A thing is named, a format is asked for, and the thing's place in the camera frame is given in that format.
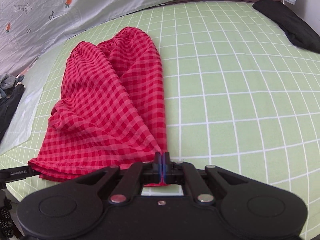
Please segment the black jacket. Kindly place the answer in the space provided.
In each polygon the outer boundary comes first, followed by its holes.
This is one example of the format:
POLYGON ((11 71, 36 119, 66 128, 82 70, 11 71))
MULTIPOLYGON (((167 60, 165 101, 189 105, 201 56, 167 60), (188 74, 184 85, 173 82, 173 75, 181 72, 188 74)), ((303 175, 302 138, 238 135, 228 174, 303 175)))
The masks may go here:
POLYGON ((11 123, 11 120, 16 112, 24 91, 24 85, 22 83, 18 83, 9 98, 6 97, 4 99, 1 99, 1 140, 3 139, 11 123))

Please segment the green grid mat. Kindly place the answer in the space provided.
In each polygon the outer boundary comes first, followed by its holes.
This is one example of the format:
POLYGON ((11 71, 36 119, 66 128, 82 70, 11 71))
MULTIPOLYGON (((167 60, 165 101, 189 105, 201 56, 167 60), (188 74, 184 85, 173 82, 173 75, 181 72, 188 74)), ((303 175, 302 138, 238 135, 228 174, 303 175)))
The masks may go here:
POLYGON ((162 58, 171 159, 217 165, 292 191, 309 210, 302 237, 318 236, 319 55, 293 46, 249 3, 157 7, 69 39, 45 56, 53 67, 31 136, 1 155, 1 168, 37 156, 72 49, 109 40, 127 26, 146 32, 162 58))

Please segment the red checkered shorts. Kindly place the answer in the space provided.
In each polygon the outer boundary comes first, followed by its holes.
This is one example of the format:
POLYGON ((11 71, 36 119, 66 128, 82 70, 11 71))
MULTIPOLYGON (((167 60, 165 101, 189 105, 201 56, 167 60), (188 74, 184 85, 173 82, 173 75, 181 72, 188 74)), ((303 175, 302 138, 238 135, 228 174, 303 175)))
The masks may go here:
POLYGON ((126 27, 71 51, 38 155, 29 166, 63 182, 101 168, 129 168, 167 150, 161 57, 144 31, 126 27))

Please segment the grey carrot print sheet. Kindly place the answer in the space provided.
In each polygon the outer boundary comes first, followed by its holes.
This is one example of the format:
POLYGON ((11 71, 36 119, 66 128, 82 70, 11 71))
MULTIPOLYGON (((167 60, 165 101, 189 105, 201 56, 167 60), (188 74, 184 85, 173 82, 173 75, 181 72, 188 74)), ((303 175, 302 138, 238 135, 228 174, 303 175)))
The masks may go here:
POLYGON ((176 0, 1 0, 1 72, 18 73, 88 28, 171 1, 176 0))

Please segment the black cloth bag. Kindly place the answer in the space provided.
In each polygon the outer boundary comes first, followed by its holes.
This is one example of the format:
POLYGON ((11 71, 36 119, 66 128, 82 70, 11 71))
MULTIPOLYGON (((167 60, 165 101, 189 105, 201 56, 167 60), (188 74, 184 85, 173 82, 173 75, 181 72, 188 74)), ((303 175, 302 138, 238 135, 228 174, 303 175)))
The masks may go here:
POLYGON ((252 7, 275 22, 294 46, 319 54, 319 35, 285 4, 259 0, 252 7))

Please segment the grey sweatshirt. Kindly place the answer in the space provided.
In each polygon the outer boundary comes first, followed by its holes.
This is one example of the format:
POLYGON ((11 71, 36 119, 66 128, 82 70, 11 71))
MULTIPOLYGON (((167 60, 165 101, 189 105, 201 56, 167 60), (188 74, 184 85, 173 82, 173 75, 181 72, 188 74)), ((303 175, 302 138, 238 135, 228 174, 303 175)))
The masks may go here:
POLYGON ((15 87, 17 83, 22 82, 24 79, 24 75, 14 76, 10 74, 1 74, 0 77, 0 88, 1 90, 5 91, 7 89, 11 89, 12 87, 15 87))

